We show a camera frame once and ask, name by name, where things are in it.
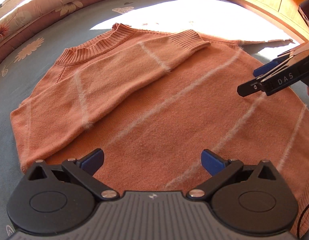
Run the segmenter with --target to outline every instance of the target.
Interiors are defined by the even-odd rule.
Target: gray bedsheet
[[[1,63],[0,239],[6,239],[8,234],[11,233],[12,225],[6,214],[6,204],[10,194],[22,177],[17,157],[16,143],[9,120],[10,112],[16,109],[21,101],[30,95],[37,82],[44,76],[65,48],[77,46],[108,31],[111,28],[111,19],[116,19],[116,17],[121,15],[119,13],[121,8],[129,7],[131,9],[133,7],[134,10],[150,8],[151,6],[169,1],[178,0],[106,0],[91,5],[70,14],[65,19],[38,33],[17,48]],[[295,44],[291,45],[289,42],[271,43],[267,46],[280,48],[283,52],[291,46],[295,46]],[[263,47],[245,46],[244,49],[261,61],[268,62],[271,59],[271,56],[268,58],[265,57],[264,53],[258,54]],[[303,84],[299,82],[293,85],[293,89],[295,89],[309,107],[309,98],[305,95],[306,92]]]

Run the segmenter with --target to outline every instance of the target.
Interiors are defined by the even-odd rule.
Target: ribbed collar
[[[56,63],[63,66],[83,63],[115,48],[130,38],[136,31],[137,29],[130,28],[127,25],[115,23],[110,31],[79,46],[65,49]]]

